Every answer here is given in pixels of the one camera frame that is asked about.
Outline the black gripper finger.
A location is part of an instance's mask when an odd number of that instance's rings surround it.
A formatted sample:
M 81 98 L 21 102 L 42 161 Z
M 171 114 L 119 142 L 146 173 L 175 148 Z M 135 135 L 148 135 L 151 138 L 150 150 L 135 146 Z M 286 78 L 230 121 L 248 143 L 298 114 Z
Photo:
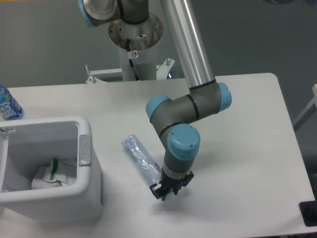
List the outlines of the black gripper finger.
M 165 201 L 166 198 L 166 192 L 163 189 L 163 186 L 161 183 L 154 183 L 150 186 L 150 190 L 152 192 L 152 194 L 154 195 L 154 197 L 156 199 L 161 199 L 162 201 Z
M 174 187 L 172 188 L 172 191 L 175 195 L 178 194 L 179 190 L 182 187 L 186 187 L 189 182 L 193 179 L 194 174 L 192 171 L 190 171 L 187 175 L 185 175 L 185 177 L 183 179 L 180 179 L 176 182 L 176 184 L 174 185 Z

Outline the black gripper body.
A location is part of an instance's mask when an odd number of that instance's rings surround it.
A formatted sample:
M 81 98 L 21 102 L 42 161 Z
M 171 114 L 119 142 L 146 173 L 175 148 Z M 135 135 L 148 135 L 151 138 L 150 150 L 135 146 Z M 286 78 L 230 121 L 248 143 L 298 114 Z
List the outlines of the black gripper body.
M 180 179 L 170 178 L 164 171 L 162 171 L 160 183 L 162 184 L 163 189 L 166 192 L 166 195 L 172 191 L 172 188 L 178 180 Z

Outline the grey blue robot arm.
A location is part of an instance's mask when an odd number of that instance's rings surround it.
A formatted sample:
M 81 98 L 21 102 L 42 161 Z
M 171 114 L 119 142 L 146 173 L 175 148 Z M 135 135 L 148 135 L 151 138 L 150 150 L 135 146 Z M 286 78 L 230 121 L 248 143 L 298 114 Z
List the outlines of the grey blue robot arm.
M 108 23 L 108 34 L 119 51 L 125 81 L 156 78 L 154 49 L 163 26 L 149 11 L 146 0 L 80 0 L 80 11 L 88 26 Z M 161 179 L 150 189 L 157 199 L 178 193 L 193 178 L 191 166 L 200 147 L 200 135 L 192 123 L 227 109 L 232 96 L 218 83 L 209 66 L 195 15 L 189 0 L 163 0 L 165 17 L 174 39 L 189 94 L 177 99 L 156 96 L 146 113 L 165 148 Z

